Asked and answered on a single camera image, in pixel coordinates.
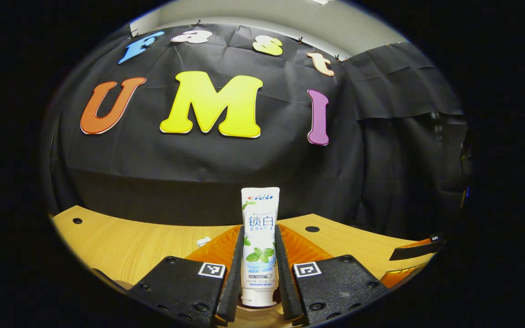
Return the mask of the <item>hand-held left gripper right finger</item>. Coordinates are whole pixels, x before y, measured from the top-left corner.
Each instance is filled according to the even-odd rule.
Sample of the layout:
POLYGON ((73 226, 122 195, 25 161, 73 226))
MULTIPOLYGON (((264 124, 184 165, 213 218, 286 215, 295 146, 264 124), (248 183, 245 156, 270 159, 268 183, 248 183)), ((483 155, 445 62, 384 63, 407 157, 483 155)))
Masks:
POLYGON ((352 255, 327 259, 314 243, 283 225, 275 238, 284 317, 294 326, 322 324, 388 293, 352 255))

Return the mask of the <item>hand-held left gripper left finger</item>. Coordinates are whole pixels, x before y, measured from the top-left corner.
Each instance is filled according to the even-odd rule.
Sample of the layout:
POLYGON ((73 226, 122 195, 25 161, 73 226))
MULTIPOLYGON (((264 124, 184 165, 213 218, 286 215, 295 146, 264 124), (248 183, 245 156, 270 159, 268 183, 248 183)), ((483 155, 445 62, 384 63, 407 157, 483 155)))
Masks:
POLYGON ((198 260, 166 256, 127 295, 171 326, 226 326, 241 293, 243 237, 238 225, 203 246, 198 260))

